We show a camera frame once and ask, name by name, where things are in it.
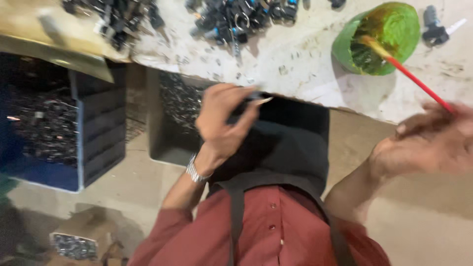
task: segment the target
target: metal ring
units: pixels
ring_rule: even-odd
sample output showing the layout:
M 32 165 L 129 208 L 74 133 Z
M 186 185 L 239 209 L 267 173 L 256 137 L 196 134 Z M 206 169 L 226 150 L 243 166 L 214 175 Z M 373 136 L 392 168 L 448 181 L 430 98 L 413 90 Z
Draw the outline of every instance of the metal ring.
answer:
M 250 28 L 250 18 L 248 17 L 247 14 L 245 14 L 245 13 L 242 13 L 242 14 L 245 16 L 246 28 Z M 235 14 L 235 19 L 234 19 L 234 20 L 235 20 L 235 26 L 236 26 L 239 30 L 245 30 L 245 29 L 243 29 L 242 27 L 240 27 L 240 26 L 238 25 L 238 18 L 239 18 L 239 17 L 240 17 L 240 13 L 236 13 L 236 14 Z

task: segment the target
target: right hand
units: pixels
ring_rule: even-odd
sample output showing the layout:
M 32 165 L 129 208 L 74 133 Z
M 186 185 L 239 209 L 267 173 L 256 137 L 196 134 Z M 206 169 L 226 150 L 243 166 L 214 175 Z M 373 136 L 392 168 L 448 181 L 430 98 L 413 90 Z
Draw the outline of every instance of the right hand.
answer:
M 463 174 L 473 169 L 473 109 L 451 104 L 450 114 L 437 103 L 425 114 L 399 124 L 396 136 L 381 141 L 369 161 L 378 175 L 409 173 Z
M 252 87 L 217 84 L 208 88 L 196 120 L 204 144 L 195 159 L 199 174 L 208 176 L 236 153 L 259 115 L 258 101 L 252 101 L 236 124 L 227 124 L 233 110 L 254 91 Z

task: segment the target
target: red shirt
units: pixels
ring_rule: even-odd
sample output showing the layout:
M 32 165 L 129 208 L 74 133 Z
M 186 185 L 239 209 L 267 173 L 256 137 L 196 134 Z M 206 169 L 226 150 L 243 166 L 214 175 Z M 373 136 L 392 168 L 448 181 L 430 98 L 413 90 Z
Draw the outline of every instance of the red shirt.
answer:
M 338 220 L 358 266 L 387 266 L 380 245 L 362 225 Z M 245 193 L 240 266 L 335 266 L 329 226 L 315 204 L 279 186 Z M 161 210 L 149 237 L 128 266 L 225 266 L 230 243 L 230 197 L 224 190 L 202 202 L 195 221 L 184 210 Z

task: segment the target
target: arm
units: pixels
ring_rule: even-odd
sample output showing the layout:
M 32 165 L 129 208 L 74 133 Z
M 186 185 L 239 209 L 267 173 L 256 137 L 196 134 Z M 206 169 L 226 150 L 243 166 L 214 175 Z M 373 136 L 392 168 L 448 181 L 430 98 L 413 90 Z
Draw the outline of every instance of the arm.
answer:
M 204 143 L 194 161 L 199 175 L 210 176 L 220 164 L 215 152 Z M 205 182 L 196 183 L 192 181 L 189 174 L 184 172 L 167 193 L 161 209 L 182 209 L 191 212 L 199 203 L 204 188 Z
M 380 180 L 370 161 L 366 160 L 331 189 L 325 198 L 325 206 L 338 218 L 364 223 L 369 205 L 382 185 Z
M 397 175 L 459 174 L 473 167 L 473 109 L 453 104 L 452 115 L 438 104 L 425 104 L 425 114 L 400 123 L 370 157 L 336 184 L 325 199 L 334 216 L 364 223 L 376 193 Z
M 196 121 L 205 141 L 194 160 L 199 175 L 210 176 L 240 147 L 259 115 L 260 103 L 251 102 L 236 124 L 229 125 L 227 120 L 252 91 L 253 88 L 233 84 L 218 84 L 205 91 Z M 204 187 L 205 182 L 196 183 L 187 173 L 179 177 L 165 197 L 150 235 L 135 250 L 128 266 L 148 265 L 176 234 L 192 223 L 191 211 L 199 203 Z

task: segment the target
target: apron strap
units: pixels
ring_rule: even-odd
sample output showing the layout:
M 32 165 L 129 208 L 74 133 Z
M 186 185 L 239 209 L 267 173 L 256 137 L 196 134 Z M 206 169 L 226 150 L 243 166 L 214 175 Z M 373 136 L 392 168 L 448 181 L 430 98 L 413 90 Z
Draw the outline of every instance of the apron strap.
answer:
M 230 252 L 227 266 L 235 266 L 235 247 L 238 244 L 241 231 L 243 229 L 243 214 L 245 211 L 245 191 L 256 186 L 289 184 L 309 193 L 314 199 L 318 209 L 322 213 L 325 222 L 330 226 L 330 239 L 332 240 L 333 251 L 338 266 L 357 266 L 345 237 L 337 229 L 331 215 L 324 208 L 324 203 L 317 196 L 314 187 L 303 177 L 282 175 L 277 173 L 244 173 L 228 181 L 217 182 L 230 195 Z

